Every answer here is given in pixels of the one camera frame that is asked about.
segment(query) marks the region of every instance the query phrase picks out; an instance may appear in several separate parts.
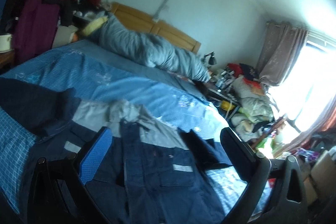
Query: black lamp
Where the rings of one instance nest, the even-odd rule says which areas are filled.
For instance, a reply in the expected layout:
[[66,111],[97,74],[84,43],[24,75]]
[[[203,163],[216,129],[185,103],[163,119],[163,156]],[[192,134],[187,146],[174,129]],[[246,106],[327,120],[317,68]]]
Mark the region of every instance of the black lamp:
[[216,65],[216,64],[217,64],[217,60],[216,60],[216,58],[215,58],[215,52],[211,52],[211,53],[209,53],[209,54],[205,54],[204,57],[203,57],[203,62],[206,63],[206,62],[205,62],[205,59],[206,59],[209,55],[211,55],[211,57],[209,58],[209,62],[208,62],[209,65]]

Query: window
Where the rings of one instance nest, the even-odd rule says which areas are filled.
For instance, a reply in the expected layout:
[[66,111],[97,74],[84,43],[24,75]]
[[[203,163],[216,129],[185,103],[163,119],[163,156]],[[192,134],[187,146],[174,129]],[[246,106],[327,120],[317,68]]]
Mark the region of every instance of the window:
[[298,131],[307,130],[317,120],[336,94],[336,55],[325,52],[308,41],[284,83],[271,87],[280,115]]

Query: headboard panel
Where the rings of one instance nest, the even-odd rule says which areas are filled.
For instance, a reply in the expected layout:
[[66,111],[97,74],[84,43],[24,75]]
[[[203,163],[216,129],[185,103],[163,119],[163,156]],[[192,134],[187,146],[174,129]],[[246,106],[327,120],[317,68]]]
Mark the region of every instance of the headboard panel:
[[173,45],[185,48],[193,53],[197,53],[201,46],[198,41],[180,30],[162,20],[155,22],[150,15],[137,9],[119,3],[113,3],[111,12],[115,14],[127,29],[160,35]]

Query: mattress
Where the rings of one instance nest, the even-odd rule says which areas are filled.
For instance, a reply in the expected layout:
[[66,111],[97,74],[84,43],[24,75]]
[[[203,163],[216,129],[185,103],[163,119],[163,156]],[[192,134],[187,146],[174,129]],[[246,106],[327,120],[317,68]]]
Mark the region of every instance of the mattress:
[[[219,142],[221,129],[228,127],[198,92],[194,85],[156,68],[146,68],[89,41],[50,50],[37,58],[15,67],[2,77],[15,78],[46,88],[62,91],[76,89],[76,96],[85,100],[112,102],[126,99],[144,105],[163,121],[189,132],[194,130],[203,139]],[[19,213],[18,192],[21,175],[35,136],[25,130],[0,109],[0,187],[9,205]],[[212,185],[228,213],[244,190],[233,168],[212,170],[208,174]],[[227,188],[227,179],[231,189]],[[267,201],[270,189],[266,186],[256,209]]]

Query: long gray pillow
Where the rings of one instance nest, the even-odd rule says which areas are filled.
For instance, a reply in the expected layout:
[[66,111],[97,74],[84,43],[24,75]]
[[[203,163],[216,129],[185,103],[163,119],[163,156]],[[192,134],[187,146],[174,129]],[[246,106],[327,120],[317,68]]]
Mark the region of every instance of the long gray pillow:
[[191,80],[206,82],[210,79],[207,68],[194,53],[176,47],[158,35],[128,30],[112,13],[89,39],[147,67],[173,71]]

